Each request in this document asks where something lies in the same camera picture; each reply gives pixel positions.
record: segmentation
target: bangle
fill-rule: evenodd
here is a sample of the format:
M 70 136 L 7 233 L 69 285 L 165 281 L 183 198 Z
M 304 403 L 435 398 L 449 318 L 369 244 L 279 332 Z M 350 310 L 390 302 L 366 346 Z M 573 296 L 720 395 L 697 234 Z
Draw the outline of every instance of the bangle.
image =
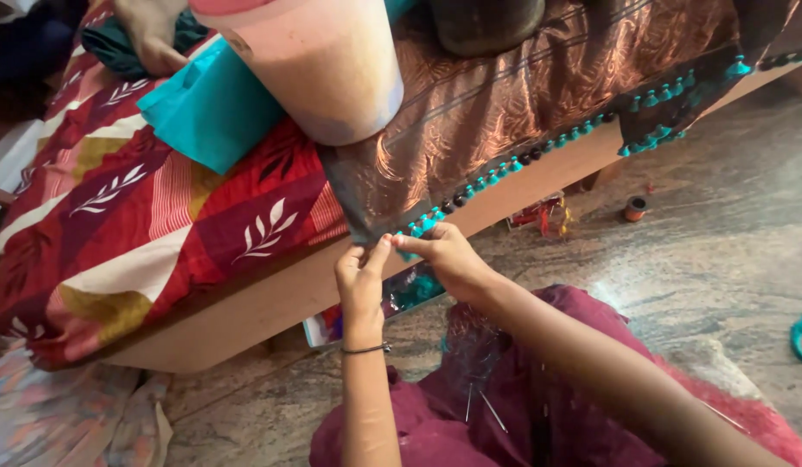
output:
M 357 349 L 357 350 L 350 351 L 350 350 L 341 348 L 340 351 L 342 351 L 343 353 L 366 353 L 366 352 L 372 352 L 372 351 L 379 350 L 379 349 L 383 349 L 383 353 L 388 353 L 389 351 L 391 351 L 393 349 L 393 347 L 391 345 L 387 344 L 386 341 L 383 341 L 381 343 L 381 345 L 375 345 L 374 347 L 369 347 L 368 349 Z

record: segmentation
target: brown shiny fabric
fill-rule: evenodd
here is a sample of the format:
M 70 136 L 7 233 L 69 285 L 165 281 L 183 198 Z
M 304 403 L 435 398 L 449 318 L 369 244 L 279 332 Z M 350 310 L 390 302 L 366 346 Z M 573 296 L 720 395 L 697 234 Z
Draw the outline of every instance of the brown shiny fabric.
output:
M 742 9 L 759 2 L 742 0 Z M 787 9 L 776 15 L 778 32 L 793 3 L 780 3 Z M 721 76 L 740 50 L 739 13 L 731 0 L 550 0 L 537 32 L 518 48 L 463 59 L 439 46 L 426 5 L 413 9 L 393 29 L 406 86 L 401 110 L 373 138 L 321 151 L 355 241 L 403 228 L 497 157 L 596 114 L 620 111 L 626 141 L 659 123 L 685 128 L 734 82 L 710 88 L 695 107 L 686 105 L 687 92 L 639 114 L 622 110 L 690 68 L 699 81 Z

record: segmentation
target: woman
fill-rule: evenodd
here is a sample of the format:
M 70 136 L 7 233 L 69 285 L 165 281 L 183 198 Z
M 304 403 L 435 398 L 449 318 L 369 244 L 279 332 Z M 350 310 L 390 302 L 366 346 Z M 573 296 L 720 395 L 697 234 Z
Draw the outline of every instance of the woman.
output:
M 614 336 L 601 333 L 590 323 L 582 323 L 595 318 L 582 316 L 582 313 L 578 315 L 579 312 L 574 309 L 576 307 L 569 305 L 574 302 L 560 301 L 566 303 L 567 314 L 560 312 L 493 271 L 473 251 L 456 226 L 439 223 L 431 232 L 432 237 L 428 240 L 385 235 L 370 254 L 361 247 L 352 247 L 338 261 L 335 272 L 344 309 L 344 403 L 340 409 L 342 414 L 339 414 L 342 415 L 342 422 L 334 412 L 323 422 L 312 441 L 312 465 L 394 467 L 402 464 L 402 458 L 407 465 L 576 463 L 653 467 L 665 462 L 722 467 L 788 465 L 693 397 L 647 357 L 651 355 L 639 342 L 629 344 L 631 346 L 623 345 Z M 466 417 L 463 406 L 459 406 L 455 397 L 448 400 L 433 396 L 432 393 L 436 391 L 427 390 L 427 387 L 434 387 L 431 381 L 427 382 L 430 377 L 418 385 L 424 387 L 419 390 L 420 394 L 415 393 L 418 396 L 399 402 L 402 392 L 396 392 L 396 383 L 391 381 L 394 380 L 393 373 L 390 371 L 387 376 L 384 369 L 385 361 L 381 352 L 383 313 L 379 306 L 381 271 L 393 245 L 429 261 L 437 278 L 453 297 L 486 315 L 517 343 L 510 346 L 497 363 L 486 383 L 485 392 L 481 392 L 482 388 L 478 388 L 477 392 L 472 389 L 465 392 L 468 395 L 467 417 L 489 420 L 493 416 L 499 426 L 496 428 L 499 434 L 494 431 L 483 434 L 481 429 L 474 429 L 473 420 L 470 420 L 469 427 L 462 424 L 462 418 Z M 575 293 L 561 293 L 567 294 L 565 300 L 578 299 Z M 546 295 L 556 303 L 553 291 Z M 590 297 L 586 300 L 597 302 Z M 600 313 L 607 316 L 606 313 L 613 311 L 601 309 Z M 607 332 L 616 334 L 624 342 L 632 342 L 630 333 L 629 337 L 624 336 L 623 333 L 627 331 L 620 331 L 613 324 L 597 326 L 613 329 Z M 541 370 L 532 371 L 530 365 L 524 364 L 525 358 L 533 362 L 540 361 Z M 446 374 L 445 366 L 448 365 L 447 361 L 443 362 L 436 373 Z M 584 461 L 581 458 L 574 461 L 573 457 L 570 458 L 572 461 L 564 461 L 557 454 L 552 458 L 549 453 L 543 457 L 538 452 L 538 445 L 542 443 L 542 436 L 537 435 L 542 432 L 538 428 L 541 425 L 539 419 L 549 417 L 549 403 L 543 405 L 543 413 L 540 411 L 536 415 L 532 402 L 540 397 L 559 401 L 558 397 L 541 396 L 539 392 L 544 389 L 535 384 L 535 377 L 543 374 L 546 366 L 548 374 L 553 376 L 545 381 L 545 387 L 555 384 L 557 387 L 572 388 L 566 392 L 570 410 L 564 411 L 569 409 L 567 406 L 554 408 L 552 418 L 563 419 L 571 430 L 576 424 L 585 423 L 582 419 L 570 419 L 574 417 L 573 414 L 581 414 L 583 419 L 589 420 L 589 426 L 622 432 L 597 449 L 593 449 L 590 435 L 573 441 L 574 444 L 582 443 L 581 451 L 603 452 L 605 462 L 593 459 Z M 499 390 L 504 397 L 496 400 L 493 397 L 481 397 L 483 401 L 479 400 L 478 396 L 491 396 L 490 392 L 497 390 L 495 385 L 498 384 L 502 389 L 502 384 L 510 384 L 502 383 L 502 380 L 519 383 Z M 549 382 L 556 380 L 564 383 Z M 526 397 L 520 399 L 520 388 L 523 387 L 529 390 L 525 392 Z M 587 408 L 582 411 L 577 408 L 577 404 L 582 406 L 583 403 L 572 396 L 574 392 L 584 394 L 588 399 L 587 404 L 593 404 L 598 409 Z M 473 407 L 480 407 L 482 411 L 476 410 L 473 412 L 476 415 L 472 416 L 471 402 L 475 402 Z M 514 404 L 521 408 L 507 408 Z M 421 405 L 427 407 L 426 412 L 419 410 Z M 496 407 L 499 407 L 500 414 L 494 413 Z M 622 424 L 625 430 L 615 428 L 614 422 L 603 413 Z M 426 430 L 427 435 L 415 437 L 414 442 L 411 441 L 413 437 L 408 433 L 409 430 L 400 426 L 401 421 L 396 427 L 396 419 L 404 419 L 403 423 L 407 425 L 410 414 L 418 414 L 415 416 L 416 427 L 431 427 L 422 429 Z M 600 418 L 605 421 L 593 421 Z M 335 423 L 342 423 L 342 435 L 334 433 Z M 647 446 L 628 432 L 645 441 Z M 521 441 L 514 440 L 518 436 L 522 437 Z M 341 439 L 342 445 L 335 446 L 335 440 Z M 403 448 L 399 448 L 399 439 Z M 545 443 L 543 449 L 560 450 L 561 443 L 557 435 L 556 439 Z M 341 461 L 329 456 L 329 452 L 334 453 L 337 449 L 340 450 Z M 574 453 L 572 455 L 577 455 L 577 447 L 571 449 L 568 446 L 568 449 Z M 448 456 L 437 455 L 443 451 L 450 453 Z

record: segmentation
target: bedsheet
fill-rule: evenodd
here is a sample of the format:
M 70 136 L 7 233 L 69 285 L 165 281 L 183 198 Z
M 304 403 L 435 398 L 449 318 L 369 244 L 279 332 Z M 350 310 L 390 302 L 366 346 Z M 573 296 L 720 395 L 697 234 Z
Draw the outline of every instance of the bedsheet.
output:
M 111 7 L 91 4 L 82 26 Z M 192 293 L 347 231 L 291 119 L 221 176 L 139 114 L 160 83 L 116 80 L 75 44 L 0 233 L 0 333 L 25 337 L 38 365 L 78 361 Z

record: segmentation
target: stone floor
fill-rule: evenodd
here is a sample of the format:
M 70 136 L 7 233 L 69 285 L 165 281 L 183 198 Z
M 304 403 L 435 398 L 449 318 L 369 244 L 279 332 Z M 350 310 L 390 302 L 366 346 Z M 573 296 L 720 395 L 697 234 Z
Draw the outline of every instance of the stone floor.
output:
M 618 209 L 649 183 L 653 210 L 621 221 Z M 802 314 L 802 97 L 768 85 L 569 205 L 578 222 L 567 241 L 497 225 L 471 242 L 527 288 L 587 289 L 657 352 L 716 339 L 802 437 L 802 364 L 788 344 Z M 387 362 L 405 377 L 437 365 L 450 304 L 442 297 L 387 325 Z M 261 352 L 177 381 L 167 465 L 307 463 L 314 429 L 341 400 L 338 356 L 287 349 L 276 358 L 293 363 L 271 372 L 278 363 Z

